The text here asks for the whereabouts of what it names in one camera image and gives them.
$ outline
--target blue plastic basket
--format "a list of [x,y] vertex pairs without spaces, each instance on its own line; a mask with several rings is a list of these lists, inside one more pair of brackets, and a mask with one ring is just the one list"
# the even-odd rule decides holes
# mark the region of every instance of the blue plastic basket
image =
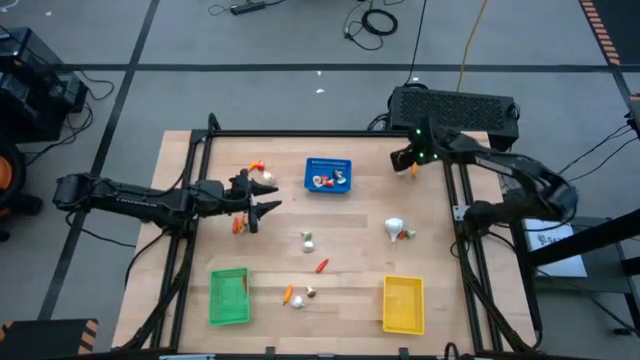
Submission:
[[[333,177],[333,171],[342,171],[342,176],[347,179],[344,184],[335,183],[330,187],[316,187],[313,185],[314,176],[327,175]],[[304,187],[311,192],[325,192],[333,194],[344,194],[351,190],[351,160],[327,159],[327,158],[307,158],[307,168],[304,171]]]

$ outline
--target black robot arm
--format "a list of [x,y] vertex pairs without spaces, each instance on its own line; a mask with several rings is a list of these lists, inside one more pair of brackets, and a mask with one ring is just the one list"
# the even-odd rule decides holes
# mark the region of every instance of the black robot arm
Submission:
[[480,166],[509,176],[522,186],[524,198],[499,204],[481,200],[471,204],[464,215],[465,229],[470,236],[485,235],[496,223],[510,223],[526,217],[562,221],[575,214],[578,202],[575,188],[537,160],[486,148],[458,131],[432,127],[428,118],[409,132],[409,140],[409,146],[391,153],[396,171],[405,170],[414,163],[424,165],[445,160]]
[[231,188],[221,182],[203,180],[187,189],[156,190],[119,183],[88,173],[58,179],[53,203],[64,211],[102,209],[154,222],[162,229],[182,229],[195,216],[207,217],[246,212],[249,230],[258,231],[260,218],[280,205],[280,201],[253,203],[253,196],[278,191],[278,188],[248,179],[246,169],[229,179]]

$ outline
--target wooden tabletop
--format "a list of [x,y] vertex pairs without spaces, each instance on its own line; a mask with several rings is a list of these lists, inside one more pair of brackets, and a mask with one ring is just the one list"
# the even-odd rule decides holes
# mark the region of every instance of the wooden tabletop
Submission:
[[[154,188],[167,188],[179,176],[189,135],[165,133]],[[486,134],[473,136],[486,144]],[[215,138],[208,178],[229,186],[229,177],[262,160],[276,176],[280,191],[257,201],[279,199],[282,205],[263,218],[257,234],[232,234],[233,217],[200,221],[180,352],[264,353],[265,347],[275,346],[277,353],[397,354],[399,347],[407,347],[411,354],[437,355],[452,341],[461,352],[472,353],[460,266],[449,253],[455,238],[443,166],[439,162],[423,166],[416,178],[397,176],[389,153],[406,144],[400,138]],[[305,190],[307,157],[351,159],[351,191],[330,195]],[[476,199],[501,201],[494,173],[478,167],[469,172]],[[390,217],[402,218],[408,228],[417,231],[416,237],[391,243],[383,226]],[[503,229],[493,230],[511,239]],[[313,253],[302,252],[302,231],[313,232]],[[154,225],[143,225],[138,250],[158,233]],[[168,239],[159,242],[133,267],[114,346],[129,340],[155,306],[168,244]],[[523,340],[533,344],[515,255],[490,237],[485,238],[484,247],[498,308]],[[316,266],[325,258],[330,259],[329,264],[316,274]],[[208,325],[210,272],[230,267],[249,268],[251,321],[212,327]],[[382,286],[389,274],[423,279],[424,335],[382,330]],[[305,297],[303,309],[282,306],[288,284],[294,285],[294,296],[303,296],[307,285],[318,294],[314,299]],[[483,310],[479,314],[483,341],[490,348],[486,315]],[[163,344],[168,344],[172,320],[170,309]]]

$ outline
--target yellow container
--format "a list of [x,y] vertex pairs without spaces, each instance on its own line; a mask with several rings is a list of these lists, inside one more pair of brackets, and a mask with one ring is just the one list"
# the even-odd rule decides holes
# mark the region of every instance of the yellow container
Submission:
[[385,276],[382,330],[390,333],[424,334],[422,278]]

